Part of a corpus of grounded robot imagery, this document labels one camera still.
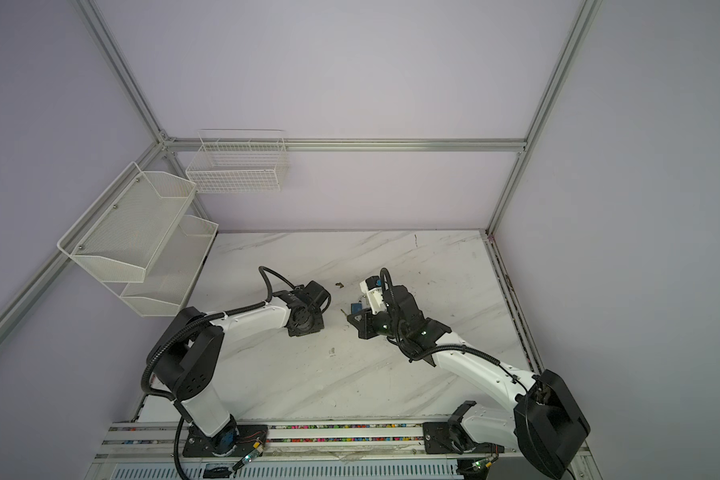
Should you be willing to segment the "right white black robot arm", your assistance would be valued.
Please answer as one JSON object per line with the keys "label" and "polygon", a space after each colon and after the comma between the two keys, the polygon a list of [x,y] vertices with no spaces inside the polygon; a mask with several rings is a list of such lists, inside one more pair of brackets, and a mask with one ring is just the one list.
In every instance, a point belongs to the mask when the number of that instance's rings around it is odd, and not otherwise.
{"label": "right white black robot arm", "polygon": [[560,375],[517,368],[473,347],[448,325],[425,316],[403,285],[386,286],[372,276],[361,282],[360,291],[361,309],[347,316],[359,338],[385,337],[409,362],[457,375],[508,413],[506,420],[487,419],[476,402],[463,402],[449,419],[457,452],[498,444],[518,449],[550,479],[568,473],[591,427]]}

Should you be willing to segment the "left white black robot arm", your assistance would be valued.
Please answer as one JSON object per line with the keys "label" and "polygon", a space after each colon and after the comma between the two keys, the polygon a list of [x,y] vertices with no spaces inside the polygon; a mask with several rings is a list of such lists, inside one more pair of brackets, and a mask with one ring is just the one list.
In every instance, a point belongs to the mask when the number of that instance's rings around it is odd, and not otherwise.
{"label": "left white black robot arm", "polygon": [[222,347],[267,331],[284,329],[291,337],[318,333],[330,304],[330,293],[311,281],[269,291],[265,300],[232,310],[186,307],[147,355],[140,386],[145,394],[168,400],[212,455],[228,456],[247,440],[213,385]]}

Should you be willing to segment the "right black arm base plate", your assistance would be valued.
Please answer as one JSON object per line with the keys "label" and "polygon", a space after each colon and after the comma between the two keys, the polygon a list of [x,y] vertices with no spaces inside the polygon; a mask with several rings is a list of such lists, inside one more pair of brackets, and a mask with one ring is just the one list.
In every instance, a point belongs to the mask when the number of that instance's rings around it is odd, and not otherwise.
{"label": "right black arm base plate", "polygon": [[448,422],[425,422],[422,424],[424,448],[427,454],[502,454],[501,445],[473,440],[460,425]]}

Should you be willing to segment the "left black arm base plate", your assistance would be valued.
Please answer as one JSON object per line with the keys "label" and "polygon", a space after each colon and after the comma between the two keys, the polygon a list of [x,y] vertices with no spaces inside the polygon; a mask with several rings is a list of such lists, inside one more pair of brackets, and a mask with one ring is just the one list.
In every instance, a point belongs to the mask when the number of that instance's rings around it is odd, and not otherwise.
{"label": "left black arm base plate", "polygon": [[237,425],[235,429],[225,428],[213,437],[208,437],[196,426],[188,429],[183,447],[185,458],[230,457],[242,458],[258,444],[263,447],[269,428],[264,424]]}

